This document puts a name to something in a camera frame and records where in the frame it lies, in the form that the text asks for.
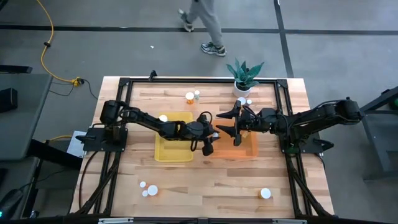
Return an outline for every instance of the person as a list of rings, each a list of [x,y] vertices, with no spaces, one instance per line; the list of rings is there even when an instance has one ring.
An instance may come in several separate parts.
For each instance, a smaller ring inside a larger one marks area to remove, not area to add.
[[[225,46],[221,34],[221,26],[218,21],[215,8],[215,0],[192,0],[189,12],[178,10],[183,27],[186,31],[192,32],[192,23],[200,17],[211,37],[211,42],[201,45],[201,50],[206,54],[215,54],[220,57],[226,55]]]

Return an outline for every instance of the yellow cable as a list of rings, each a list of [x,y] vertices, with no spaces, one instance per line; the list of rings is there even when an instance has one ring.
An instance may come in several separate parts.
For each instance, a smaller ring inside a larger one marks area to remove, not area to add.
[[[52,23],[50,14],[44,8],[43,4],[39,0],[37,0],[37,3],[40,4],[40,6],[44,10],[45,14],[47,15],[47,18],[50,21],[50,24],[51,24],[51,36],[50,36],[49,40],[47,41],[47,43],[51,44],[52,38],[54,37],[54,25]],[[43,52],[42,52],[42,56],[40,58],[40,61],[42,62],[42,66],[43,66],[44,70],[46,70],[51,76],[53,76],[57,80],[61,80],[61,81],[64,81],[64,82],[69,82],[69,83],[74,84],[75,86],[78,86],[79,85],[79,82],[78,82],[79,77],[76,77],[75,79],[72,79],[72,80],[67,80],[67,79],[64,79],[64,78],[60,78],[60,77],[54,75],[52,72],[50,72],[50,70],[44,65],[44,55],[45,55],[47,49],[48,49],[48,46],[45,46],[44,49],[43,49]]]
[[[60,138],[72,138],[72,136],[57,136],[55,138],[49,139],[49,141],[54,141],[54,140],[57,140],[57,139],[60,139]]]

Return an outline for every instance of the gray floor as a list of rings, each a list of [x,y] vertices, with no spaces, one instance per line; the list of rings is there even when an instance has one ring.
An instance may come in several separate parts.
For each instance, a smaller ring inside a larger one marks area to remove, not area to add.
[[[176,11],[189,5],[183,0],[43,3],[58,26],[118,27],[178,27]],[[223,28],[278,28],[272,0],[217,0],[216,4]],[[398,30],[394,0],[281,0],[280,7],[286,29]],[[13,0],[0,11],[0,24],[46,26],[48,21],[35,1]],[[203,27],[200,21],[195,25]],[[0,63],[28,65],[34,73],[44,73],[39,58],[49,35],[48,31],[0,30]],[[159,75],[229,76],[225,64],[235,57],[251,65],[265,61],[262,77],[287,77],[279,34],[228,33],[224,39],[228,55],[218,58],[200,52],[199,44],[208,40],[206,33],[59,31],[45,62],[60,77],[89,80],[95,94],[105,75],[148,75],[154,69]],[[398,84],[398,35],[289,34],[287,45],[294,76],[305,79],[312,106],[346,96],[362,106]],[[60,93],[68,88],[52,86]],[[87,86],[67,98],[49,94],[35,137],[84,131],[91,124],[95,104]],[[325,153],[325,164],[336,214],[398,223],[398,182],[362,181],[363,175],[379,170],[362,125],[335,126],[321,136],[335,143]],[[53,198],[47,214],[66,212],[68,197],[54,200],[53,192],[46,195],[42,198]]]

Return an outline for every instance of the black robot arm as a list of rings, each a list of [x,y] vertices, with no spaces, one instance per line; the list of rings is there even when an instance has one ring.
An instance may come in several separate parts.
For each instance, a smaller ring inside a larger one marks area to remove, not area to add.
[[[247,106],[235,102],[233,109],[217,117],[235,119],[234,127],[219,126],[224,132],[235,138],[234,145],[241,143],[240,131],[258,131],[283,135],[289,147],[299,147],[305,144],[309,135],[329,128],[336,124],[356,124],[363,115],[355,101],[345,100],[326,101],[312,110],[297,113],[292,116],[282,115],[272,108],[263,108],[258,114]]]
[[[114,133],[114,129],[122,124],[136,123],[146,128],[156,131],[162,138],[169,141],[191,141],[191,150],[196,149],[196,142],[203,141],[203,155],[208,156],[213,152],[213,141],[219,137],[213,137],[213,133],[218,133],[213,129],[211,120],[208,121],[205,113],[199,115],[196,121],[185,123],[184,121],[163,122],[139,108],[130,107],[123,101],[106,101],[99,120],[105,128]]]

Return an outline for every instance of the wooden table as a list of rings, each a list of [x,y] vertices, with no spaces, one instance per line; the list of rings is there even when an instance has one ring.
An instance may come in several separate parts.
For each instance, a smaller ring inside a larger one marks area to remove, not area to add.
[[[93,123],[99,123],[104,102],[115,99],[119,78],[104,77]],[[304,80],[290,78],[287,81],[294,113],[308,110]],[[153,116],[158,116],[160,111],[191,111],[196,119],[200,112],[210,111],[215,117],[215,114],[232,108],[236,101],[232,88],[231,84],[219,83],[135,83],[130,105]],[[200,90],[200,100],[188,105],[185,94],[194,90]],[[255,86],[249,98],[253,101],[251,108],[255,112],[261,108],[276,108],[272,85]],[[294,217],[285,157],[280,152],[275,135],[257,134],[259,155],[253,159],[211,159],[204,157],[201,146],[198,146],[191,162],[161,163],[154,159],[155,132],[137,124],[128,124],[127,128],[129,137],[119,166],[112,216]],[[81,171],[90,155],[85,156]],[[82,187],[83,203],[98,185],[103,157],[104,153],[97,153],[88,166]],[[304,154],[303,165],[308,188],[324,208],[333,213],[321,161],[314,155]],[[159,194],[143,197],[140,181],[157,185]],[[264,187],[271,190],[272,198],[264,200],[257,197],[258,191]],[[304,211],[300,190],[298,196],[300,208]],[[76,210],[78,190],[75,191],[71,211]]]

